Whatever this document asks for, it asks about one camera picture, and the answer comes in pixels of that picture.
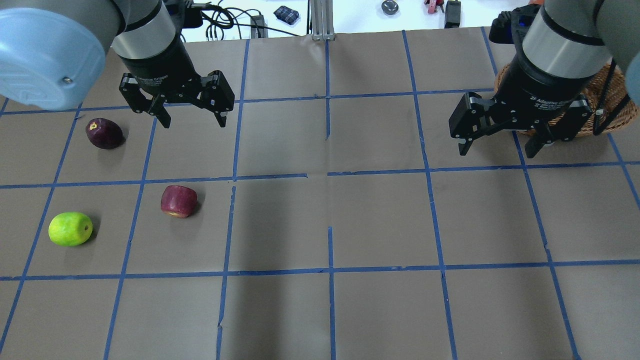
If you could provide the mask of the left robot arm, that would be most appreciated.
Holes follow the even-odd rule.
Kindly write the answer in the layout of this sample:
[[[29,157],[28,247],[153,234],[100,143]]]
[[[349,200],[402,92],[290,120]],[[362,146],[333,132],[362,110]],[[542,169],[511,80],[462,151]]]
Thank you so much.
[[[183,14],[164,0],[3,0],[1,95],[46,111],[78,106],[101,77],[109,50],[126,66],[119,92],[164,128],[166,104],[212,112],[222,128],[235,95],[222,71],[201,76],[181,39]]]

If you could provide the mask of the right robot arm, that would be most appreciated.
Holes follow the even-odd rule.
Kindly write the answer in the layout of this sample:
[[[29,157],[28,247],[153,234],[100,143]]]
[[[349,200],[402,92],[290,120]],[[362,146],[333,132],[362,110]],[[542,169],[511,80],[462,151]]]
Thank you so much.
[[[464,157],[481,137],[502,131],[533,132],[525,145],[534,158],[545,146],[572,141],[590,117],[601,134],[629,103],[639,102],[639,2],[546,0],[501,13],[490,41],[516,53],[498,79],[494,96],[465,93],[451,114],[450,136]],[[583,90],[609,65],[620,68],[626,94],[603,116]]]

